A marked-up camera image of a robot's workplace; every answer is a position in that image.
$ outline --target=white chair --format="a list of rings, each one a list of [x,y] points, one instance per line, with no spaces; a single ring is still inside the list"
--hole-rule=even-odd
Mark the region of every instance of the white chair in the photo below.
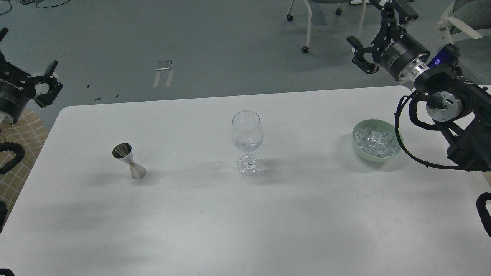
[[[367,0],[363,0],[363,10],[361,12],[360,23],[358,28],[358,39],[361,36],[361,30],[363,28],[363,20],[365,19],[366,1]],[[295,0],[292,0],[290,4],[290,8],[288,9],[288,13],[286,15],[286,19],[288,21],[293,20],[293,15],[291,15],[293,2],[295,2]],[[344,2],[350,2],[350,0],[303,0],[303,2],[305,3],[308,9],[307,43],[305,44],[305,46],[302,47],[302,53],[306,54],[308,53],[308,49],[310,47],[310,31],[312,29],[312,7],[310,6],[310,2],[321,3],[321,4],[338,4],[336,8],[336,15],[340,15],[343,12],[343,10],[341,9],[341,5]]]
[[[491,0],[453,0],[436,29],[442,32],[446,43],[454,43],[453,34],[463,32],[468,36],[479,39],[482,35],[477,29],[491,28]]]

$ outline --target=metal jigger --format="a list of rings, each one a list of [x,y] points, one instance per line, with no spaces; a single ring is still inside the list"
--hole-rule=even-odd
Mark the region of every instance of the metal jigger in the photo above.
[[[133,151],[131,151],[131,145],[128,143],[121,143],[114,147],[112,150],[112,155],[118,159],[123,161],[124,163],[130,165],[131,177],[133,179],[140,179],[145,176],[147,170],[138,165],[133,161]]]

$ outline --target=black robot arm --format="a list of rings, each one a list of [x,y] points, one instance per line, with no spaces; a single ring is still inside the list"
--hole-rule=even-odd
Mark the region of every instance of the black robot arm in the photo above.
[[[458,166],[441,166],[415,158],[401,141],[402,149],[426,166],[490,170],[491,96],[462,76],[458,67],[458,48],[448,44],[426,64],[430,52],[398,25],[413,22],[418,18],[417,13],[405,1],[390,0],[384,3],[370,0],[370,3],[381,11],[381,28],[369,47],[363,47],[355,37],[347,38],[354,48],[353,63],[367,74],[375,73],[382,67],[397,81],[414,82],[416,93],[408,96],[408,100],[411,100],[411,121],[426,130],[440,131],[449,143],[447,158]],[[372,54],[373,62],[369,62],[364,54]],[[419,101],[426,102],[426,111],[433,125],[417,119],[416,103]],[[404,105],[398,107],[396,114]],[[474,120],[461,129],[454,121],[470,113],[474,113]]]
[[[7,32],[7,28],[0,31],[0,41]],[[7,62],[0,52],[0,122],[15,124],[30,99],[42,108],[52,104],[63,88],[53,75],[57,65],[58,62],[55,60],[48,66],[44,75],[33,77]],[[38,95],[35,85],[41,83],[46,83],[49,90]]]

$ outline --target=green bowl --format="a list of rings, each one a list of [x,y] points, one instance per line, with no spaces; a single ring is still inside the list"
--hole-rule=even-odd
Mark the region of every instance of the green bowl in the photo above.
[[[392,138],[391,141],[393,141],[396,144],[396,154],[391,155],[391,156],[387,156],[387,157],[378,157],[378,156],[370,155],[367,152],[363,151],[356,144],[354,134],[355,134],[355,130],[356,129],[365,129],[366,127],[370,127],[372,129],[380,128],[384,132],[388,132],[388,133],[390,132],[390,133],[392,133],[393,138]],[[360,157],[362,157],[363,159],[366,159],[366,160],[372,161],[372,162],[386,162],[386,161],[389,161],[389,160],[393,159],[394,157],[396,157],[397,155],[399,155],[399,153],[401,153],[401,147],[399,146],[399,143],[397,142],[395,133],[396,133],[396,131],[395,131],[394,126],[391,125],[391,124],[389,124],[389,123],[387,123],[387,122],[385,122],[385,121],[377,120],[377,119],[364,120],[364,121],[359,122],[353,128],[353,131],[351,133],[351,142],[352,142],[353,148],[355,149],[355,152]]]

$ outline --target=wire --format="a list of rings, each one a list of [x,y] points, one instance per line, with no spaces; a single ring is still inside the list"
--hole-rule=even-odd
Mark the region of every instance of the wire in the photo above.
[[[54,7],[59,7],[59,6],[61,6],[61,5],[64,5],[64,4],[68,3],[68,2],[70,2],[71,0],[67,0],[67,1],[65,1],[65,2],[63,2],[63,3],[61,3],[61,4],[58,4],[58,5],[46,6],[46,7],[39,7],[39,6],[38,6],[38,4],[39,4],[39,3],[41,3],[42,1],[44,1],[44,0],[39,0],[39,1],[37,1],[37,2],[36,2],[36,5],[35,5],[35,6],[36,6],[36,8],[38,8],[38,9],[46,9],[46,8],[54,8]]]
[[[10,9],[8,9],[8,11],[6,11],[6,12],[0,13],[0,15],[4,15],[4,14],[6,14],[7,12],[9,12],[9,11],[11,11],[11,10],[12,10],[12,3],[10,2],[10,0],[8,0],[8,4],[10,5]]]
[[[401,139],[401,134],[399,133],[399,118],[401,117],[401,112],[402,110],[404,109],[404,106],[408,103],[409,100],[413,99],[413,97],[417,94],[417,90],[415,92],[413,92],[411,95],[409,96],[403,96],[401,98],[401,100],[399,101],[399,104],[397,105],[397,109],[396,109],[396,112],[395,112],[395,120],[394,120],[394,127],[395,127],[395,130],[396,130],[396,139],[399,143],[399,145],[401,146],[401,149],[409,156],[411,157],[413,160],[417,161],[418,163],[421,163],[423,164],[424,166],[426,167],[433,167],[433,168],[440,168],[440,169],[455,169],[455,170],[464,170],[463,167],[461,166],[445,166],[445,165],[439,165],[439,164],[435,164],[435,163],[431,163],[429,161],[424,161],[422,159],[419,159],[417,158],[416,156],[412,155],[408,149],[406,149],[406,147],[404,146],[404,143],[402,142],[402,139]]]
[[[41,3],[42,1],[44,1],[44,0],[19,0],[18,2],[11,2],[10,0],[3,0],[0,3],[1,4],[9,4],[10,5],[10,8],[6,12],[0,13],[0,15],[4,15],[7,12],[11,11],[12,10],[12,3],[20,3],[22,5],[29,5],[29,4],[34,4],[35,3],[36,8],[38,8],[38,9],[46,9],[46,8],[59,7],[61,5],[64,5],[64,4],[68,3],[68,2],[70,2],[71,0],[67,0],[67,1],[65,1],[65,2],[63,2],[61,4],[53,5],[53,6],[45,6],[45,7],[38,6],[38,4]]]

